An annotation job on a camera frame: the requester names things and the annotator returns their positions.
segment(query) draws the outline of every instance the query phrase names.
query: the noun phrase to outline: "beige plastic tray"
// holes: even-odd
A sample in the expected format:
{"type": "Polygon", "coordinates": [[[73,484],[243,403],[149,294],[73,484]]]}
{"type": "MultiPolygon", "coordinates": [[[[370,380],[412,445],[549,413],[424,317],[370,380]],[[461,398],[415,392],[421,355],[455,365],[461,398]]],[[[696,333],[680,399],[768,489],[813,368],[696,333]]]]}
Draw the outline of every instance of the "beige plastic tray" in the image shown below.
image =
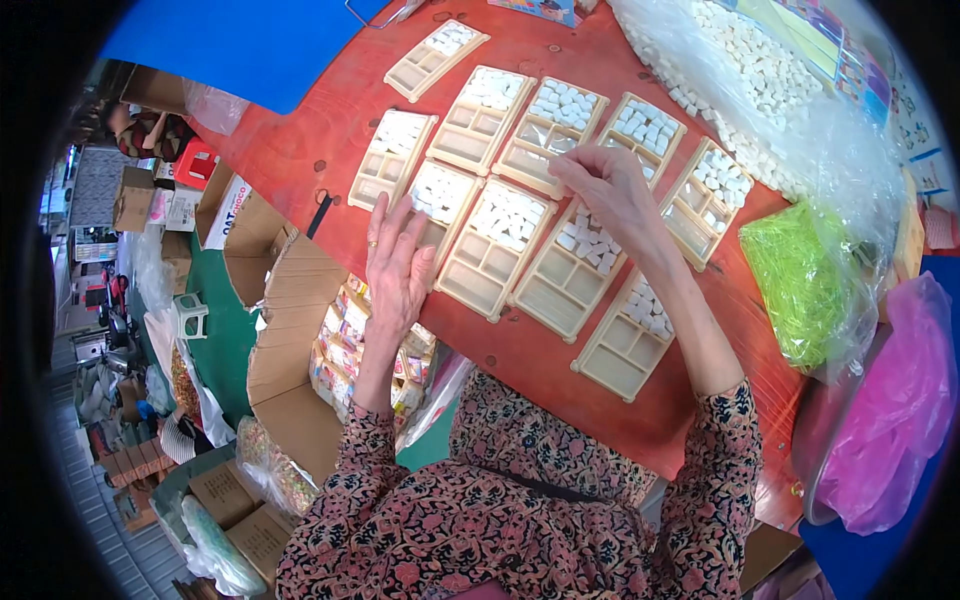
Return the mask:
{"type": "MultiPolygon", "coordinates": [[[[723,236],[731,230],[733,218],[739,208],[729,208],[722,201],[717,200],[713,193],[697,178],[693,177],[704,155],[714,149],[726,152],[708,137],[700,140],[700,145],[693,157],[686,164],[680,177],[673,187],[663,197],[660,203],[660,215],[666,223],[666,228],[673,234],[673,239],[680,247],[680,251],[693,265],[698,273],[702,273],[720,244],[723,236]],[[726,228],[722,233],[716,232],[704,220],[707,212],[712,212],[717,221],[722,221],[726,228]]],[[[754,186],[754,178],[741,167],[736,165],[743,175],[747,176],[750,186],[754,186]]]]}
{"type": "Polygon", "coordinates": [[[487,318],[487,321],[496,323],[500,320],[500,310],[513,289],[517,278],[523,271],[527,260],[534,251],[537,241],[546,229],[547,224],[557,212],[557,205],[544,200],[539,196],[510,185],[497,176],[490,176],[479,200],[467,216],[466,225],[457,236],[450,256],[444,263],[434,284],[434,289],[444,292],[459,300],[487,318]],[[473,216],[480,209],[487,193],[496,186],[506,187],[514,192],[523,194],[544,207],[543,214],[537,222],[523,252],[515,252],[497,243],[486,235],[481,235],[470,224],[473,216]]]}
{"type": "Polygon", "coordinates": [[[600,117],[603,116],[604,109],[610,103],[610,98],[552,77],[543,78],[540,87],[533,95],[534,98],[539,97],[540,89],[545,86],[547,81],[573,87],[585,96],[593,94],[597,97],[597,103],[590,114],[587,126],[582,132],[578,132],[550,119],[525,112],[520,117],[520,122],[514,130],[514,134],[507,140],[503,153],[500,154],[500,158],[492,169],[497,175],[509,177],[524,185],[529,185],[554,200],[561,200],[564,197],[564,188],[557,183],[555,177],[547,173],[546,168],[551,157],[561,155],[569,148],[555,152],[548,150],[547,147],[556,147],[554,146],[555,142],[564,139],[570,139],[574,142],[570,148],[586,143],[593,130],[596,129],[600,117]]]}
{"type": "Polygon", "coordinates": [[[570,363],[572,371],[596,381],[624,402],[636,399],[676,337],[671,333],[663,341],[621,310],[638,281],[640,269],[634,267],[580,356],[570,363]]]}
{"type": "MultiPolygon", "coordinates": [[[[473,73],[467,79],[468,84],[473,81],[479,69],[523,77],[519,73],[478,66],[473,69],[473,73]]],[[[463,100],[465,94],[462,89],[457,99],[453,101],[450,112],[437,128],[437,134],[426,149],[426,155],[457,165],[477,175],[486,176],[490,172],[490,165],[493,163],[496,151],[503,143],[503,138],[514,124],[530,90],[537,83],[537,79],[533,77],[523,79],[519,92],[507,110],[496,110],[463,100]]]]}
{"type": "Polygon", "coordinates": [[[387,71],[387,74],[383,76],[383,82],[400,92],[402,96],[410,101],[410,104],[414,104],[420,99],[423,92],[435,84],[440,77],[488,39],[490,39],[490,36],[487,34],[482,34],[456,19],[448,19],[429,36],[425,37],[422,42],[414,46],[414,49],[400,59],[397,64],[392,66],[390,70],[387,71]],[[452,56],[446,56],[426,45],[426,40],[435,36],[450,22],[457,23],[471,30],[473,37],[452,56]]]}
{"type": "Polygon", "coordinates": [[[430,136],[433,126],[440,120],[440,117],[435,114],[416,114],[391,108],[380,119],[380,125],[377,126],[378,132],[381,127],[386,127],[385,122],[389,124],[389,115],[392,112],[423,118],[423,127],[420,129],[420,135],[417,136],[417,142],[408,155],[368,147],[367,152],[363,155],[363,160],[360,162],[360,169],[357,170],[357,175],[353,179],[350,192],[347,194],[347,204],[350,206],[373,210],[376,205],[376,197],[380,192],[387,192],[391,201],[395,200],[399,196],[398,192],[402,192],[406,188],[410,174],[417,163],[417,156],[420,155],[420,151],[426,144],[426,139],[430,136]]]}
{"type": "MultiPolygon", "coordinates": [[[[444,223],[443,221],[438,221],[432,217],[427,218],[426,225],[423,226],[423,233],[420,234],[420,239],[417,241],[417,248],[421,246],[428,246],[433,244],[437,247],[437,254],[433,259],[433,268],[430,270],[430,278],[428,279],[429,283],[427,284],[427,292],[433,291],[434,283],[437,278],[437,271],[440,270],[440,266],[444,263],[444,258],[446,253],[450,250],[450,244],[453,243],[453,239],[457,234],[457,231],[460,230],[460,225],[464,222],[464,217],[467,215],[467,212],[470,208],[470,205],[473,204],[473,199],[476,197],[477,191],[484,186],[486,180],[482,177],[477,177],[472,173],[465,173],[460,169],[455,169],[451,166],[447,166],[441,162],[428,158],[420,166],[417,174],[414,176],[413,182],[410,184],[410,190],[413,190],[417,187],[417,181],[420,178],[420,174],[423,172],[423,169],[431,165],[438,169],[443,169],[446,171],[452,178],[463,178],[470,182],[469,192],[464,196],[463,203],[460,204],[460,209],[457,211],[456,216],[453,218],[453,221],[449,224],[444,223]]],[[[399,200],[399,196],[396,199],[391,200],[391,207],[399,200]]],[[[413,218],[413,211],[410,213],[410,217],[413,218]]]]}
{"type": "Polygon", "coordinates": [[[669,143],[667,143],[666,152],[663,153],[663,156],[657,156],[648,149],[644,148],[642,145],[638,144],[636,140],[629,135],[624,135],[623,133],[615,132],[613,130],[613,125],[616,123],[617,116],[623,112],[623,109],[631,100],[636,100],[637,102],[643,102],[648,105],[655,106],[652,102],[648,102],[629,91],[624,93],[623,98],[620,100],[620,104],[617,105],[616,110],[610,117],[610,120],[607,121],[607,125],[604,126],[603,130],[600,131],[600,135],[597,136],[596,143],[598,146],[622,146],[633,151],[643,166],[650,167],[654,170],[654,176],[647,181],[650,185],[650,189],[653,190],[655,187],[657,187],[657,183],[660,182],[663,172],[666,171],[666,166],[670,162],[670,158],[673,157],[673,153],[677,152],[677,146],[680,145],[680,140],[686,133],[686,125],[681,123],[679,119],[670,117],[674,121],[677,121],[680,126],[677,128],[677,132],[673,134],[673,137],[670,138],[669,143]]]}
{"type": "Polygon", "coordinates": [[[627,261],[627,253],[621,251],[610,273],[602,275],[585,258],[578,258],[557,243],[564,225],[576,219],[578,205],[570,202],[530,269],[507,298],[508,304],[546,325],[568,344],[577,341],[580,328],[627,261]]]}

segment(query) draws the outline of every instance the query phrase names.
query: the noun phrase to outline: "white plastic stool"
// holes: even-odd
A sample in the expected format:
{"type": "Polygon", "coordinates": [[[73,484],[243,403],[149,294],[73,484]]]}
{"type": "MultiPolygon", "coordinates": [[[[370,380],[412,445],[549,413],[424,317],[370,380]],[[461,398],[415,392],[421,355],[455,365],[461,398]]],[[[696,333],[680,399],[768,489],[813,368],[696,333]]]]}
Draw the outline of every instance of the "white plastic stool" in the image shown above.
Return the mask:
{"type": "Polygon", "coordinates": [[[210,309],[206,307],[206,304],[200,303],[200,298],[198,298],[196,294],[177,296],[174,298],[173,309],[174,317],[177,320],[177,337],[183,340],[206,337],[206,334],[204,334],[204,323],[206,322],[206,315],[210,313],[210,309]],[[189,333],[186,330],[186,324],[191,319],[196,319],[197,323],[193,333],[189,333]]]}

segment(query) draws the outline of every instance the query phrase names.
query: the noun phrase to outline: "red table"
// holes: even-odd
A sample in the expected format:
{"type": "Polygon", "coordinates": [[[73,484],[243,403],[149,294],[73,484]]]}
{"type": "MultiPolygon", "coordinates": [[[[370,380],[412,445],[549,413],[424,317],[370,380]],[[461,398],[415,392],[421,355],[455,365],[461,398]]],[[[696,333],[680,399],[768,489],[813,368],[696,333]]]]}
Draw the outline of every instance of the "red table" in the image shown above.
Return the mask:
{"type": "MultiPolygon", "coordinates": [[[[399,4],[399,0],[392,3],[374,22],[382,22],[399,4]]],[[[684,123],[688,132],[654,192],[658,202],[707,131],[701,119],[688,118],[668,98],[640,63],[607,5],[570,30],[479,1],[450,0],[427,3],[412,18],[386,29],[362,30],[289,115],[250,106],[229,137],[194,125],[204,141],[301,230],[307,230],[324,192],[334,197],[335,205],[324,216],[314,241],[351,271],[363,274],[370,213],[347,206],[346,195],[379,117],[388,108],[443,117],[477,64],[534,77],[551,75],[604,94],[612,104],[601,125],[628,90],[684,123]],[[384,73],[439,21],[451,16],[492,39],[410,105],[383,83],[384,73]]],[[[734,225],[739,227],[786,206],[780,194],[758,184],[734,225]]],[[[481,368],[553,414],[643,465],[672,476],[683,461],[684,436],[693,408],[679,345],[673,344],[667,351],[633,404],[569,369],[629,272],[628,264],[572,346],[517,309],[490,324],[443,293],[427,298],[420,321],[481,368]]],[[[800,498],[790,492],[796,477],[788,459],[804,378],[780,355],[735,232],[722,241],[706,271],[694,276],[754,385],[766,465],[759,483],[757,517],[789,529],[802,513],[800,498]]]]}

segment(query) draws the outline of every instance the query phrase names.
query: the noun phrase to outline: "green floor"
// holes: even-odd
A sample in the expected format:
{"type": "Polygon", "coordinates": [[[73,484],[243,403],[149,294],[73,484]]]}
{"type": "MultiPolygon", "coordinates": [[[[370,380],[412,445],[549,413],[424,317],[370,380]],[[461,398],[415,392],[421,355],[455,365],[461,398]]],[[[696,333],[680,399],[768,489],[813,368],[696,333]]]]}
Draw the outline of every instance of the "green floor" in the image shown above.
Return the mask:
{"type": "MultiPolygon", "coordinates": [[[[187,292],[196,292],[210,312],[206,317],[206,338],[190,340],[190,352],[200,378],[220,402],[224,419],[235,428],[242,417],[252,414],[247,401],[247,361],[256,342],[256,331],[253,329],[256,312],[249,314],[244,310],[233,292],[222,252],[201,251],[196,234],[193,235],[191,248],[193,263],[187,292]]],[[[133,294],[130,304],[133,316],[141,319],[143,302],[133,294]]],[[[146,328],[143,328],[143,336],[146,337],[146,328]]],[[[144,341],[147,356],[155,363],[153,348],[144,341]]],[[[446,458],[447,438],[455,406],[445,410],[415,444],[400,452],[396,457],[397,462],[414,469],[446,458]]]]}

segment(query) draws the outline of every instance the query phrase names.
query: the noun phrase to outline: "magenta plastic bag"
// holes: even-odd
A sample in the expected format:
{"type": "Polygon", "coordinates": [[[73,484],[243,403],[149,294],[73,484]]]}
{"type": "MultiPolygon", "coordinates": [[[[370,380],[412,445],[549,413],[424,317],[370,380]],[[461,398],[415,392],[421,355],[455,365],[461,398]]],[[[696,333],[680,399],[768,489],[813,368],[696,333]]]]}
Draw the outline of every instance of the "magenta plastic bag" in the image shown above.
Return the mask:
{"type": "Polygon", "coordinates": [[[956,404],[944,288],[930,273],[905,281],[887,294],[887,314],[894,332],[853,400],[817,489],[817,499],[861,536],[903,518],[956,404]]]}

